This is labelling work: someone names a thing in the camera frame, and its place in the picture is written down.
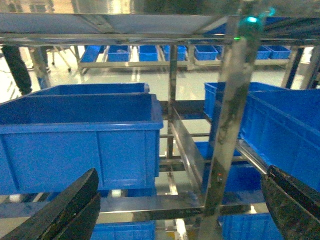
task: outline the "metal rail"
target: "metal rail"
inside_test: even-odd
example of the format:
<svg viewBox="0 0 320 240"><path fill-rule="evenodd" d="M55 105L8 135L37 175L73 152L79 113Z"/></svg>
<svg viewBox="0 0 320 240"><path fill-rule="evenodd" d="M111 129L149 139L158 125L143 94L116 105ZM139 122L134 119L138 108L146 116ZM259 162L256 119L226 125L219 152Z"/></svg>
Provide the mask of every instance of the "metal rail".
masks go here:
<svg viewBox="0 0 320 240"><path fill-rule="evenodd" d="M268 165L264 160L246 143L243 139L238 139L235 148L239 153L246 157L246 160L251 163L261 174L267 174Z"/></svg>

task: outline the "metal bar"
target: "metal bar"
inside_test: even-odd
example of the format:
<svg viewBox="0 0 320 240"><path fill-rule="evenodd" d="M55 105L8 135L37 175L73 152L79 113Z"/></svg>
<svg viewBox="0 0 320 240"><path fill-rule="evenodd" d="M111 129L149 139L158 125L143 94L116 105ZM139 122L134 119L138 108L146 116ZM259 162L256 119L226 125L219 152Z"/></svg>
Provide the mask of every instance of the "metal bar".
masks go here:
<svg viewBox="0 0 320 240"><path fill-rule="evenodd" d="M33 62L34 71L38 79L40 89L45 89L51 86L49 76L46 69L46 64L40 47L30 47L30 56Z"/></svg>
<svg viewBox="0 0 320 240"><path fill-rule="evenodd" d="M226 51L224 55L219 82L224 82L226 79L226 85L198 240L214 239L215 229L212 226L219 216L219 207L234 156L254 63L261 44L263 19L255 17L260 14L260 4L259 0L242 1L242 16L235 31L237 37L233 40L232 49Z"/></svg>
<svg viewBox="0 0 320 240"><path fill-rule="evenodd" d="M169 135L172 134L171 124L173 119L173 102L176 100L176 87L177 87L177 59L178 59L178 46L172 45L170 47L170 69L169 69L169 92L168 92L168 130ZM171 159L174 152L174 138L167 138L166 157Z"/></svg>
<svg viewBox="0 0 320 240"><path fill-rule="evenodd" d="M69 65L69 63L67 62L65 57L61 54L59 49L56 46L53 46L53 48L56 50L56 53L62 58L62 60L64 61L65 65L68 67L68 69L71 69L71 66Z"/></svg>
<svg viewBox="0 0 320 240"><path fill-rule="evenodd" d="M266 203L251 203L251 204L234 204L221 205L220 215L238 215L238 214L267 214L269 210Z"/></svg>
<svg viewBox="0 0 320 240"><path fill-rule="evenodd" d="M147 20L160 16L158 19L163 20L167 16L176 17L179 19L183 16L190 16L195 19L196 17L206 16L219 16L227 17L239 15L238 11L241 8L242 1L240 0L219 0L212 2L210 0L191 1L187 5L183 5L183 0L165 1L165 2L153 2L150 0L131 0L130 6L126 6L128 0L117 0L117 7L113 6L115 2L113 0L100 0L96 1L77 1L75 4L66 4L60 0L51 0L51 6L48 6L47 2L41 4L46 5L49 8L45 14L55 15L77 15L79 18L86 18L96 26L96 29L104 32L112 31L113 23L107 21L109 18L114 18L119 22L123 16L127 21L133 21L135 16L148 16ZM25 16L28 14L34 14L34 9L30 7L31 4L35 4L32 0L19 1L15 4L9 4L10 1L2 2L0 13L16 14ZM319 2L316 0L269 0L264 10L268 10L268 7L273 7L274 17L315 17L319 16Z"/></svg>
<svg viewBox="0 0 320 240"><path fill-rule="evenodd" d="M195 60L193 52L191 53L191 47L194 49L194 45L190 45L188 49L188 61L178 61L178 67L187 67L188 70L193 70L195 67L218 67L221 65L220 60ZM256 60L254 64L256 66L272 66L272 65L285 65L289 62L288 59L266 59ZM79 62L78 66L81 68L137 68L137 67L165 67L169 66L169 61L126 61L126 62Z"/></svg>
<svg viewBox="0 0 320 240"><path fill-rule="evenodd" d="M265 161L246 143L243 139L238 139L235 148L239 153L245 156L261 174L267 174L268 165Z"/></svg>
<svg viewBox="0 0 320 240"><path fill-rule="evenodd" d="M320 69L320 45L315 46L312 50L312 55L310 58L310 64L308 66L307 71L305 72L305 76L302 80L300 89L310 89L314 85L314 81L316 81Z"/></svg>
<svg viewBox="0 0 320 240"><path fill-rule="evenodd" d="M0 204L0 219L29 218L48 202ZM97 223L139 222L197 216L203 206L194 193L151 197L102 197Z"/></svg>
<svg viewBox="0 0 320 240"><path fill-rule="evenodd" d="M294 46L291 49L290 59L281 83L282 88L291 89L303 53L303 47Z"/></svg>
<svg viewBox="0 0 320 240"><path fill-rule="evenodd" d="M188 174L192 189L195 193L200 193L202 177L204 173L204 159L199 152L194 140L184 126L175 108L173 122L170 123L172 133L178 146L181 159Z"/></svg>
<svg viewBox="0 0 320 240"><path fill-rule="evenodd" d="M190 136L193 138L197 138L197 137L209 137L209 133L190 133ZM161 134L160 138L161 139L166 139L166 138L173 138L174 135L173 134Z"/></svg>
<svg viewBox="0 0 320 240"><path fill-rule="evenodd" d="M148 42L146 39L157 39ZM221 45L224 44L224 35L215 34L44 34L44 33L0 33L1 44L19 43L24 46L47 46L47 45L90 45L92 42L101 45L112 45L113 40L118 40L118 44L197 44L197 45ZM320 43L319 38L295 38L295 37L275 37L265 34L261 36L262 44L290 45L290 46L312 46Z"/></svg>
<svg viewBox="0 0 320 240"><path fill-rule="evenodd" d="M187 61L178 61L178 67L186 67ZM106 62L79 62L82 68L136 68L136 67L166 67L169 61L106 61Z"/></svg>

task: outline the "reflective metal surface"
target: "reflective metal surface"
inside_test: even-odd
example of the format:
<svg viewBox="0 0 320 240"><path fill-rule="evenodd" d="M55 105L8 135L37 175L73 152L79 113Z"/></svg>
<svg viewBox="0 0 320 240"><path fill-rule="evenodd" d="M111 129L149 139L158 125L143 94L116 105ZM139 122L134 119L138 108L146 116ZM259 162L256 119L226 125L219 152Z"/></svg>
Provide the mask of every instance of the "reflective metal surface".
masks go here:
<svg viewBox="0 0 320 240"><path fill-rule="evenodd" d="M171 130L193 190L195 193L200 193L205 166L204 159L188 130L184 126L177 110L175 108L173 108L173 110Z"/></svg>
<svg viewBox="0 0 320 240"><path fill-rule="evenodd" d="M92 15L236 15L240 0L16 0L0 2L0 13ZM318 0L268 0L266 14L318 17Z"/></svg>
<svg viewBox="0 0 320 240"><path fill-rule="evenodd" d="M239 153L246 157L246 160L251 163L261 174L266 174L268 165L265 161L246 143L243 139L236 141L235 148Z"/></svg>
<svg viewBox="0 0 320 240"><path fill-rule="evenodd" d="M198 240L214 239L234 149L263 30L263 1L242 1L231 50L224 54L219 82L226 80Z"/></svg>
<svg viewBox="0 0 320 240"><path fill-rule="evenodd" d="M289 63L286 66L286 72L281 83L282 88L291 89L303 53L303 47L292 47Z"/></svg>
<svg viewBox="0 0 320 240"><path fill-rule="evenodd" d="M176 87L177 87L177 58L178 47L177 45L170 46L170 65L169 65L169 80L168 80L168 130L169 135L172 134L171 123L173 120L173 102L176 100ZM174 152L174 137L170 136L166 142L166 157L172 159Z"/></svg>
<svg viewBox="0 0 320 240"><path fill-rule="evenodd" d="M311 89L314 87L314 82L319 77L320 69L320 45L314 47L310 58L310 64L305 72L300 89Z"/></svg>

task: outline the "metal post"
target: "metal post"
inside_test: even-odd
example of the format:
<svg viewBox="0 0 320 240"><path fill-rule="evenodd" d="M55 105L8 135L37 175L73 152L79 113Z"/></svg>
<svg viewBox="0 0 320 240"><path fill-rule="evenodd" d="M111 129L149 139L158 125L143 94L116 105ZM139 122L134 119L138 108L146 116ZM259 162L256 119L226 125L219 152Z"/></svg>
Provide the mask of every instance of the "metal post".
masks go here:
<svg viewBox="0 0 320 240"><path fill-rule="evenodd" d="M238 24L237 37L233 40L231 50L226 51L224 55L220 78L226 79L226 86L198 240L216 238L215 225L219 216L219 206L224 196L263 30L263 20L255 17L260 14L259 10L255 11L259 4L259 0L242 1L242 16Z"/></svg>
<svg viewBox="0 0 320 240"><path fill-rule="evenodd" d="M291 49L289 63L286 66L286 72L281 83L282 88L291 89L304 49L304 47L297 46Z"/></svg>
<svg viewBox="0 0 320 240"><path fill-rule="evenodd" d="M40 47L30 47L29 52L33 62L36 77L38 78L40 89L46 89L50 87L51 84L46 69L46 63Z"/></svg>
<svg viewBox="0 0 320 240"><path fill-rule="evenodd" d="M188 64L186 66L186 69L188 71L191 71L195 69L195 45L189 44L188 45Z"/></svg>
<svg viewBox="0 0 320 240"><path fill-rule="evenodd" d="M172 103L176 100L176 86L177 86L177 58L178 47L172 45L170 47L170 69L169 69L169 91L168 91L168 134L173 134L171 123L173 121L173 108ZM166 158L171 159L174 151L174 138L168 137L166 146Z"/></svg>
<svg viewBox="0 0 320 240"><path fill-rule="evenodd" d="M317 80L320 68L320 45L314 47L310 64L302 80L300 89L311 89L314 87L314 82Z"/></svg>
<svg viewBox="0 0 320 240"><path fill-rule="evenodd" d="M230 16L228 18L227 24L226 24L226 31L225 31L225 45L223 48L223 54L222 54L222 63L220 68L220 75L218 79L218 85L216 88L216 96L215 100L218 102L222 102L223 98L223 92L225 90L226 81L228 79L228 75L225 74L229 71L229 65L226 64L226 61L228 58L226 58L226 55L229 55L231 53L231 43L234 40L234 37L238 31L238 23L239 23L240 17L239 16ZM217 104L214 105L213 108L213 116L212 116L212 123L210 127L210 134L209 134L209 143L214 147L215 143L215 137L217 135L217 129L218 129L218 119L220 116L221 107Z"/></svg>

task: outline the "metal frame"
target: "metal frame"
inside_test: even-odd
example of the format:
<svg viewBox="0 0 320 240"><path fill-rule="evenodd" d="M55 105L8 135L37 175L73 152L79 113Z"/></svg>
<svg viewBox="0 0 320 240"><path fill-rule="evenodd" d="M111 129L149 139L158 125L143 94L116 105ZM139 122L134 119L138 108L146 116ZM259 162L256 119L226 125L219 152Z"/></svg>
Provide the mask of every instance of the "metal frame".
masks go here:
<svg viewBox="0 0 320 240"><path fill-rule="evenodd" d="M308 35L308 37L297 37L290 35L285 27L278 25L278 37L273 28L269 27L267 32L263 33L263 22L266 17L266 6L263 4L267 1L262 0L236 0L230 2L233 6L226 6L225 1L220 2L220 8L228 10L227 19L225 15L217 10L204 11L204 15L212 17L212 21L208 25L202 26L197 34L153 34L153 33L137 33L137 34L120 34L114 33L113 26L101 18L102 13L95 16L81 16L90 25L96 27L100 31L97 34L41 34L41 33L0 33L0 43L20 44L28 46L41 45L65 45L70 44L169 44L172 45L170 62L159 61L151 63L141 62L96 62L81 63L80 68L104 68L104 67L145 67L145 66L169 66L169 94L168 101L162 101L164 119L168 120L168 132L162 135L167 138L167 154L162 165L166 165L168 169L168 181L170 187L170 195L158 195L154 197L135 197L135 198L102 198L101 211L98 223L114 223L114 222L135 222L149 221L161 219L176 219L176 223L181 223L183 218L202 216L199 228L198 239L210 240L215 239L215 228L213 227L217 221L218 215L235 215L235 214L257 214L267 213L266 205L262 203L241 204L233 202L232 204L222 205L224 196L224 188L228 177L229 169L232 161L238 161L234 158L233 152L237 148L242 154L241 161L246 160L256 167L261 174L266 173L266 166L263 164L259 156L242 140L237 140L240 128L241 118L243 115L245 102L248 94L248 88L253 73L254 65L265 63L263 60L255 61L257 49L260 44L287 44L291 46L307 46L318 45L320 43L318 36ZM284 4L286 8L282 12L277 12L277 16L294 16L297 13L304 17L320 17L317 8L314 8L314 1L308 1L295 5L283 3L275 0L269 1L269 6L281 6ZM174 12L171 14L189 14L192 12L181 13ZM248 18L256 19L256 21L248 21ZM209 26L215 26L218 23L227 23L227 31L225 35L203 34ZM189 60L185 62L177 62L177 45L188 45ZM194 44L199 45L225 45L223 60L220 61L196 61L193 57ZM319 69L319 47L314 52L315 58L311 61L312 76L306 77L305 82L310 85L313 81L314 73ZM300 60L302 48L295 48L291 59L288 60L270 60L272 65L288 64L286 76L283 84L289 87L290 82L295 74L297 64ZM75 47L75 55L80 61L78 48ZM49 79L46 74L45 65L38 48L32 48L31 57L34 63L36 74L39 79L43 80L44 87L48 87ZM193 137L196 134L190 134L183 124L183 119L204 119L202 112L204 101L177 101L176 100L176 81L177 67L187 67L189 70L195 66L217 66L221 64L221 73L219 82L226 82L223 95L221 110L214 110L216 121L211 126L210 142L214 146L214 155L210 166L209 184L205 195L200 194L204 159L197 149ZM180 151L180 157L173 156L173 139L176 140ZM188 193L178 193L175 181L172 175L174 165L184 165L185 171L189 176L192 191ZM14 222L17 225L29 218L33 213L41 209L46 202L43 197L36 196L31 202L19 202L10 204L0 204L0 229L6 226L8 222ZM184 223L177 226L181 239L188 239L184 231Z"/></svg>
<svg viewBox="0 0 320 240"><path fill-rule="evenodd" d="M107 61L107 50L103 55L101 61L95 62L81 62L81 58L77 58L77 65L80 73L85 74L87 71L83 71L84 69L94 69L94 68L154 68L154 67L170 67L170 61L165 61L164 54L162 50L158 47L158 57L159 61L116 61L110 62ZM194 56L195 45L189 44L187 57L185 61L177 61L177 67L186 68L189 70L194 70L195 68L202 67L220 67L221 60L197 60ZM276 65L286 65L289 63L289 59L266 59L266 60L255 60L254 64L256 66L276 66Z"/></svg>

